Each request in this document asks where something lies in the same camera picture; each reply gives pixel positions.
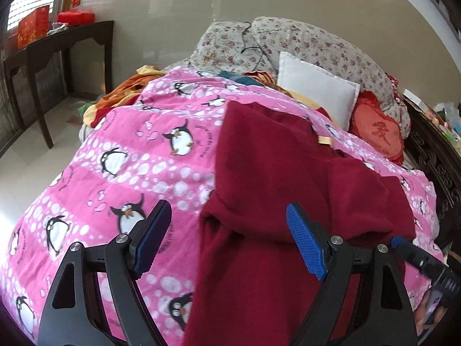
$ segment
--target bed sheet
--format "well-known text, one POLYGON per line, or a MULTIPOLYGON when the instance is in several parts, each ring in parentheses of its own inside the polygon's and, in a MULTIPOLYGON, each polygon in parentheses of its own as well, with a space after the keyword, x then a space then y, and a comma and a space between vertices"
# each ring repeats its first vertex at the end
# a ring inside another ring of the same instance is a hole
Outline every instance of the bed sheet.
MULTIPOLYGON (((273 89, 178 67, 151 81, 133 106, 108 113, 15 227, 0 267, 0 292, 11 316, 33 341, 69 245, 107 243, 129 232, 158 200, 166 199, 172 205, 172 223, 138 285, 167 343, 181 343, 194 292, 199 214, 214 188, 216 145, 231 100, 258 102, 310 119, 319 135, 332 138, 333 148, 383 176, 398 176, 414 214, 414 243, 442 258, 432 239, 435 192, 422 172, 392 164, 358 137, 333 127, 325 116, 273 89)), ((416 307, 429 281, 407 267, 405 285, 416 307)), ((122 338, 104 275, 100 286, 111 330, 122 338)))

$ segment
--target beige wall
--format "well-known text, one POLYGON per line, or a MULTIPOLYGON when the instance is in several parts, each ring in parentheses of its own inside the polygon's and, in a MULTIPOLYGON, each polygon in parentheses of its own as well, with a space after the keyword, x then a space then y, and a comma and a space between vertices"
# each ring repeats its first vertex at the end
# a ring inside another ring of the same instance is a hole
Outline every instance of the beige wall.
MULTIPOLYGON (((461 74, 442 41, 408 0, 82 0, 97 20, 115 20, 114 81, 144 64, 162 68, 192 53, 214 20, 280 16, 320 26, 371 56, 431 105, 461 96, 461 74)), ((102 50, 72 51, 79 90, 103 92, 102 50)))

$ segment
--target white pillow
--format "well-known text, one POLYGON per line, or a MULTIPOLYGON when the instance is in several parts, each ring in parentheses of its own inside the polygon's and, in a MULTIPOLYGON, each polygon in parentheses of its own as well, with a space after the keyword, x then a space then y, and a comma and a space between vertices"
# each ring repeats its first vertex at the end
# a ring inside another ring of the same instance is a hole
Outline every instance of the white pillow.
POLYGON ((349 130, 350 117, 360 93, 359 84, 334 76, 288 52, 280 52, 277 84, 315 101, 344 131, 349 130))

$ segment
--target dark wooden side table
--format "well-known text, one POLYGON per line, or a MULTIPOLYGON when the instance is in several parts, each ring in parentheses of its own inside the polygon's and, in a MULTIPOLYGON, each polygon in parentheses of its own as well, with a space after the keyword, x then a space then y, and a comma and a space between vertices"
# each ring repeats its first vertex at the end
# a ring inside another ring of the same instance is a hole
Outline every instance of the dark wooden side table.
POLYGON ((48 61, 55 52, 62 52, 63 55, 63 71, 67 91, 74 91, 72 83, 72 68, 70 49, 78 41, 85 39, 94 39, 100 46, 104 46, 104 77, 105 77, 105 93, 110 93, 113 90, 112 86, 112 38, 114 36, 114 21, 107 20, 104 22, 92 23, 84 26, 71 27, 70 29, 57 33, 46 38, 39 39, 19 52, 8 57, 4 61, 5 80, 8 93, 11 97, 15 116, 19 128, 24 131, 26 129, 24 120, 19 109, 18 99, 14 91, 13 76, 19 71, 22 66, 25 67, 27 82, 31 88, 32 98, 34 99, 35 112, 37 114, 38 123, 41 133, 47 143, 49 149, 53 147, 50 132, 47 127, 47 122, 41 108, 40 99, 38 97, 37 83, 35 74, 44 69, 48 61))
MULTIPOLYGON (((461 156, 419 109, 405 103, 412 121, 405 152, 434 183, 437 194, 440 233, 435 242, 444 248, 453 241, 451 251, 461 255, 461 156)), ((452 263, 450 267, 461 271, 461 265, 452 263)))

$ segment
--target orange blanket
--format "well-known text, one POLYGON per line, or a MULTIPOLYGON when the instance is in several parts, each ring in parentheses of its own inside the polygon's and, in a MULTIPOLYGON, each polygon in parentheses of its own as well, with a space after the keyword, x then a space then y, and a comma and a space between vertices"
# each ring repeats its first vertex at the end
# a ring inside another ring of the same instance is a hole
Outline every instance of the orange blanket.
POLYGON ((94 128, 112 109, 123 105, 133 105, 151 80, 160 78, 165 74, 155 66, 146 65, 138 69, 136 75, 125 80, 114 91, 103 96, 95 105, 89 107, 84 114, 84 123, 94 128))

